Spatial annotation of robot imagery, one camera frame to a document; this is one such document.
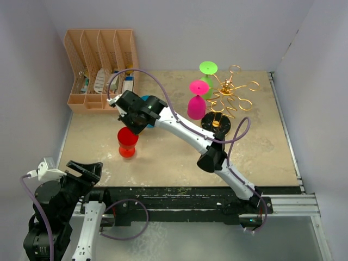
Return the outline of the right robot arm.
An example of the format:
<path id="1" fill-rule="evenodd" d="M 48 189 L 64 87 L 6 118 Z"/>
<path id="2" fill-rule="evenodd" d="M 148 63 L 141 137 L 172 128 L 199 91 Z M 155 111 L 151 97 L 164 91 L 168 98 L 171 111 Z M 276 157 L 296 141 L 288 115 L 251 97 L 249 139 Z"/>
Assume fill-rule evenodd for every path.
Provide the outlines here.
<path id="1" fill-rule="evenodd" d="M 137 94 L 125 91 L 108 99 L 108 104 L 118 109 L 119 120 L 134 134 L 139 134 L 147 125 L 152 125 L 191 145 L 200 154 L 197 166 L 225 181 L 242 201 L 246 212 L 254 213 L 261 207 L 262 193 L 233 166 L 229 153 L 225 152 L 224 134 L 200 128 L 171 110 L 166 102 L 155 96 L 143 100 Z"/>

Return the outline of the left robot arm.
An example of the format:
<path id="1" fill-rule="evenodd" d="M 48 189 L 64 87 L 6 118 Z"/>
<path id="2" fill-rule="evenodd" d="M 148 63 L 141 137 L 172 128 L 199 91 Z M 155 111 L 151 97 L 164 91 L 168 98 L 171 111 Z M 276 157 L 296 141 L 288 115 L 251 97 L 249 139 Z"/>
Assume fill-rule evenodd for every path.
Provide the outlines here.
<path id="1" fill-rule="evenodd" d="M 51 157 L 44 157 L 26 177 L 41 184 L 31 192 L 21 184 L 33 201 L 34 214 L 29 220 L 23 247 L 29 260 L 62 260 L 70 243 L 70 220 L 79 203 L 84 205 L 84 221 L 72 260 L 96 260 L 96 240 L 103 213 L 110 211 L 112 200 L 106 192 L 93 191 L 102 175 L 103 163 L 82 164 L 70 160 L 68 171 L 59 170 Z"/>

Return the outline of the pink wine glass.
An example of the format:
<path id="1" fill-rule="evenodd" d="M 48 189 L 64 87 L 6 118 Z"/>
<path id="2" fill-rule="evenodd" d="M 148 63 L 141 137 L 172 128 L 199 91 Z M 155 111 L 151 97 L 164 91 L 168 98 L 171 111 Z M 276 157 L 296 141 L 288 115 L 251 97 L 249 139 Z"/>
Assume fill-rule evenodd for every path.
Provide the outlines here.
<path id="1" fill-rule="evenodd" d="M 193 120 L 200 120 L 205 115 L 206 103 L 202 97 L 209 90 L 209 85 L 202 80 L 195 80 L 189 85 L 190 91 L 194 94 L 188 103 L 187 114 Z"/>

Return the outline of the blue wine glass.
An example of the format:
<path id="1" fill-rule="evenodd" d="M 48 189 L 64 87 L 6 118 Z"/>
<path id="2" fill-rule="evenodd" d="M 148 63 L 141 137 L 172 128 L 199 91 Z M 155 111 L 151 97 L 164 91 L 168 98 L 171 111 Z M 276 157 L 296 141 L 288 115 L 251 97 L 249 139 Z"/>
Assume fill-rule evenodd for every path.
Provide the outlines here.
<path id="1" fill-rule="evenodd" d="M 149 97 L 149 95 L 143 95 L 141 98 L 142 98 L 144 101 L 147 101 L 148 97 Z M 148 125 L 147 125 L 147 128 L 154 128 L 154 126 L 151 125 L 151 124 L 148 124 Z"/>

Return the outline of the red wine glass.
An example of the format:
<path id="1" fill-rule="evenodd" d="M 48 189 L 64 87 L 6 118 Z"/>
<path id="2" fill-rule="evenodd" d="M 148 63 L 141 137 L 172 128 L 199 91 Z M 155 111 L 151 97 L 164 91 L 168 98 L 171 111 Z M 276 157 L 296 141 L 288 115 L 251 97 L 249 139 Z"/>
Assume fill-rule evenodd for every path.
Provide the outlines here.
<path id="1" fill-rule="evenodd" d="M 124 158 L 130 158 L 135 154 L 135 146 L 139 140 L 139 136 L 132 133 L 132 131 L 123 127 L 117 133 L 117 140 L 119 142 L 119 154 Z"/>

